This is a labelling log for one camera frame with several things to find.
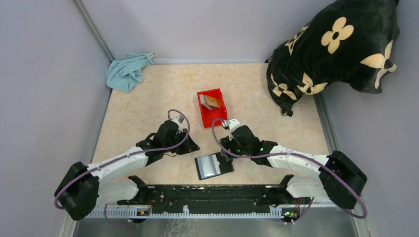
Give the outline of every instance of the light purple wall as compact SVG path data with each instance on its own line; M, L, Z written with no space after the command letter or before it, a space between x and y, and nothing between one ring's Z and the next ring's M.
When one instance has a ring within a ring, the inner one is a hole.
M84 0L116 59L264 62L333 0Z
M91 157L109 62L70 0L0 1L0 236L54 237L54 191Z
M383 78L383 94L343 83L323 92L342 150L368 176L363 194L379 237L419 233L418 10L419 1L400 1L391 55L398 68Z

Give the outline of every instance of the black pillow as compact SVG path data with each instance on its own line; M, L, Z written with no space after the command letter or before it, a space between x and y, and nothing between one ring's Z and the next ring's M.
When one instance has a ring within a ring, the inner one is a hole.
M269 92L283 115L304 94L335 81L366 93L382 93L381 78L399 34L398 0L338 0L320 11L266 62Z

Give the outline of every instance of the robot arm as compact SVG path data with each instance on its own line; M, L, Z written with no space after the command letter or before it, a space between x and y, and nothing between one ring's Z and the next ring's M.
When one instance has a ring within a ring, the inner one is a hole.
M321 166L310 162L314 160L330 169L359 195L367 177L344 153L333 151L331 155L308 154L276 142L260 141L247 126L241 126L236 119L225 121L223 127L229 130L229 136L220 139L220 144L228 151L242 156L259 156L251 160L259 165L289 169L307 176L287 175L283 178L280 187L283 189L281 195L284 201L291 202L301 197L328 198L339 207L354 209L357 199L348 189ZM221 155L227 160L236 158L225 151Z
M81 162L73 164L55 191L56 199L73 220L82 219L96 206L108 203L141 204L146 199L147 185L140 178L130 176L121 182L112 181L151 165L169 151L165 148L179 144L187 135L187 130L182 129L183 120L177 116L165 121L156 133L113 158L87 166ZM196 150L199 147L188 137L170 151L181 155ZM70 182L74 183L64 189Z

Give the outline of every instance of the beige flower print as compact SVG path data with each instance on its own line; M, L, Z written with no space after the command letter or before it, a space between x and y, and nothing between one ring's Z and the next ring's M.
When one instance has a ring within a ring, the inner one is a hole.
M298 85L297 87L306 95L317 94L320 91L322 91L327 85L327 82L313 85L313 80L306 73L304 73L304 76L302 77L302 83L304 83L305 86Z
M393 41L390 42L385 48L384 55L376 53L370 55L361 61L362 64L370 68L380 69L377 73L376 82L374 83L375 89L378 89L382 76L387 72L394 72L397 69L396 64L390 61L391 49L393 48Z
M329 54L333 54L340 46L340 42L351 36L354 31L352 25L346 26L346 17L340 17L333 23L332 30L322 37L322 45L328 47Z
M271 80L272 80L272 82L273 82L273 83L274 83L274 85L275 85L275 88L272 90L272 92L273 92L275 95L280 96L282 93L284 93L284 94L286 94L288 97L290 97L292 100L297 100L296 95L295 95L293 92L288 91L288 86L287 86L287 84L279 84L279 85L278 85L278 84L274 81L274 76L273 76L273 74L271 74Z
M288 47L288 51L290 55L293 54L294 46L297 43L298 39L300 39L301 35L307 30L308 26L304 26L297 34L295 34L284 46Z

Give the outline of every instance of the red box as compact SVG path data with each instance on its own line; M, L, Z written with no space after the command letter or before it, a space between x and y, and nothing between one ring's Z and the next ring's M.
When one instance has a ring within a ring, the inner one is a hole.
M212 96L214 98L220 99L221 108L215 108L213 110L209 110L205 108L199 99L199 95L208 95ZM212 122L214 120L220 118L223 120L227 120L227 108L225 107L224 100L222 98L222 93L220 89L214 89L214 90L207 90L207 91L201 91L197 93L198 96L198 104L199 109L201 110L201 117L202 117L202 124L204 125L204 128L211 127ZM220 126L221 121L218 121L215 126Z

